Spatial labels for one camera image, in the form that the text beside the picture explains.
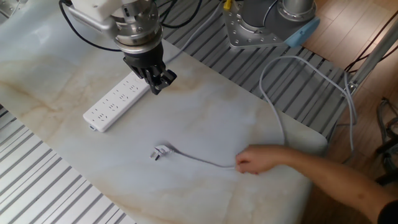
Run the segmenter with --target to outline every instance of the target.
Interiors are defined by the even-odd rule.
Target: blue object
[[[289,47],[297,47],[301,45],[315,32],[320,21],[319,17],[315,16],[310,22],[286,39],[285,44],[289,45]]]

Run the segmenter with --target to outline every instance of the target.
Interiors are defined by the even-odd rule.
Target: silver cylinder
[[[143,54],[145,52],[148,52],[154,48],[156,48],[161,42],[162,42],[162,27],[159,26],[159,32],[156,33],[156,35],[151,38],[148,42],[142,45],[125,45],[122,44],[120,41],[115,39],[115,44],[122,50],[124,53],[128,54]]]
[[[283,0],[283,5],[289,13],[301,15],[312,9],[313,0]]]
[[[138,0],[122,7],[123,18],[116,18],[119,33],[116,40],[123,45],[139,46],[150,42],[162,32],[159,13],[153,2]]]

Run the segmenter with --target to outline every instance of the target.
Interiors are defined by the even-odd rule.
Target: power outlet
[[[145,80],[131,72],[84,113],[83,117],[92,130],[104,132],[148,90],[149,85]]]

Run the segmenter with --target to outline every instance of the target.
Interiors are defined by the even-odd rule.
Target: metal grating
[[[3,108],[0,223],[135,222]]]
[[[166,0],[157,1],[158,5],[163,2]],[[180,29],[165,28],[164,39],[181,48],[210,17],[219,3],[216,0],[204,0],[199,13],[191,23]],[[194,0],[178,1],[165,22],[179,24],[186,21],[196,6],[197,1]],[[227,25],[220,11],[216,19],[185,52],[257,97],[261,97],[258,82],[262,69],[273,58],[283,55],[303,57],[340,86],[344,86],[342,69],[334,67],[331,62],[303,47],[232,49],[225,26]],[[271,68],[264,77],[263,87],[273,104],[324,136],[331,134],[346,106],[340,92],[303,63],[283,60]]]

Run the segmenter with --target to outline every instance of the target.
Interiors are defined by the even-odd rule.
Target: white table top
[[[91,131],[83,113],[130,71],[121,53],[75,37],[57,7],[30,0],[0,27],[0,103],[13,115],[138,224],[297,222],[311,183],[289,167],[256,176],[175,154],[149,158],[167,141],[227,166],[248,144],[282,144],[267,103],[186,54],[168,66],[178,76],[172,86],[147,93],[105,133]],[[164,49],[164,58],[178,52]],[[325,150],[321,134],[280,115],[289,145]]]

